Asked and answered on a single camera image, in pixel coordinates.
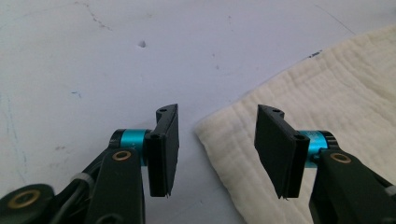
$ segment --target cloth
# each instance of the cloth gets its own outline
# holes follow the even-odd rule
[[[278,74],[195,131],[247,223],[312,223],[316,169],[298,199],[278,199],[256,149],[258,105],[285,112],[295,130],[326,130],[341,149],[396,183],[396,26],[357,35]]]

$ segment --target folded cloth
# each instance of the folded cloth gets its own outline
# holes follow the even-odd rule
[[[195,129],[247,223],[310,223],[316,169],[305,169],[298,199],[276,197],[253,145],[257,105],[283,110],[296,130],[331,132],[341,149],[396,183],[396,26],[323,50]]]

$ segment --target blue ring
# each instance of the blue ring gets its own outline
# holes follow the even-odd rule
[[[146,131],[143,129],[127,129],[122,134],[120,141],[120,147],[131,147],[139,152],[141,166],[146,166],[143,159],[143,143],[145,141]]]
[[[311,159],[318,156],[320,149],[326,149],[328,147],[326,138],[324,137],[323,133],[321,133],[320,131],[298,131],[298,132],[307,136],[310,139],[308,154],[306,156],[306,161],[305,161],[305,168],[316,168],[317,165],[314,162],[312,162]]]

